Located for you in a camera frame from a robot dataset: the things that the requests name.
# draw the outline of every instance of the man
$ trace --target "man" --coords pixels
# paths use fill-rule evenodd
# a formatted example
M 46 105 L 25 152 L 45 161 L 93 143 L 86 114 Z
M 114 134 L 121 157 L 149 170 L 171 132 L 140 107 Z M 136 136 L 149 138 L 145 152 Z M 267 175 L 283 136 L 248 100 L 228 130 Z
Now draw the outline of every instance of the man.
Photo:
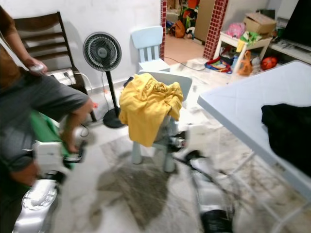
M 0 6 L 0 32 L 10 48 L 30 68 L 42 64 L 26 51 L 12 18 Z M 38 168 L 25 150 L 31 149 L 34 133 L 30 113 L 37 110 L 57 121 L 68 115 L 62 139 L 77 152 L 73 131 L 92 110 L 92 101 L 49 76 L 19 68 L 0 45 L 0 232 L 11 233 L 21 210 L 21 198 L 34 184 Z

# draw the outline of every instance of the cabinet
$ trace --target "cabinet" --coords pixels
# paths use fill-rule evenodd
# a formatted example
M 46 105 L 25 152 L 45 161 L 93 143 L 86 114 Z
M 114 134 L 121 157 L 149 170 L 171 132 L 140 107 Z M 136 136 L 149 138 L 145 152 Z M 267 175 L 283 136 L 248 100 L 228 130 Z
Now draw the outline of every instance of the cabinet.
M 198 18 L 195 23 L 195 38 L 206 41 L 209 24 L 212 18 L 215 0 L 200 0 Z

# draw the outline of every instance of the brown shirt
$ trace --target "brown shirt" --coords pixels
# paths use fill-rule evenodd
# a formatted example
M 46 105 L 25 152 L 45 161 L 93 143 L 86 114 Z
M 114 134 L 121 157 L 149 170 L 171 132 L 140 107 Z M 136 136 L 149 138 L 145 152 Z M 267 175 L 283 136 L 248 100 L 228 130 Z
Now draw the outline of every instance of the brown shirt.
M 4 36 L 15 33 L 14 20 L 0 6 L 0 32 Z M 11 56 L 0 44 L 0 92 L 8 88 L 21 77 L 21 71 Z

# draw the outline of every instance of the yellow cloth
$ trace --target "yellow cloth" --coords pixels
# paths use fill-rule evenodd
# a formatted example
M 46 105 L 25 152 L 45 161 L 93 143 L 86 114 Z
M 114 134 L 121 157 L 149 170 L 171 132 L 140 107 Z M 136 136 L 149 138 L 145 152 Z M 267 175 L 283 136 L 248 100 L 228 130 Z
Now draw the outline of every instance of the yellow cloth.
M 245 42 L 242 41 L 241 39 L 238 40 L 238 47 L 237 47 L 237 52 L 241 52 L 243 49 Z
M 150 147 L 167 114 L 179 120 L 182 100 L 179 83 L 166 86 L 151 74 L 136 74 L 121 93 L 119 118 L 132 141 Z

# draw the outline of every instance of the light blue chair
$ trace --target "light blue chair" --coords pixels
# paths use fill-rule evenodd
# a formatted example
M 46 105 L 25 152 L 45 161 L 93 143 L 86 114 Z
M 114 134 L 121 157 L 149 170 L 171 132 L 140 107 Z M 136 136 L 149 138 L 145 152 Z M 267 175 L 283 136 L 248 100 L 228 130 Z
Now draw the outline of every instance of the light blue chair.
M 139 50 L 140 70 L 170 71 L 170 66 L 159 57 L 160 44 L 162 43 L 163 28 L 154 26 L 132 32 L 132 40 Z
M 176 73 L 169 73 L 165 71 L 146 71 L 142 70 L 139 74 L 150 73 L 156 80 L 166 85 L 171 85 L 174 82 L 178 82 L 183 92 L 185 101 L 187 99 L 190 87 L 192 84 L 192 78 L 187 76 L 181 76 Z M 170 135 L 176 135 L 178 133 L 178 124 L 170 116 L 166 116 L 157 134 L 156 140 L 152 147 L 162 150 L 165 154 L 163 170 L 166 172 L 172 172 L 175 170 L 175 163 L 173 160 L 173 154 L 168 152 L 168 142 Z M 140 144 L 134 142 L 132 150 L 132 163 L 140 164 L 142 162 L 142 156 L 140 152 Z

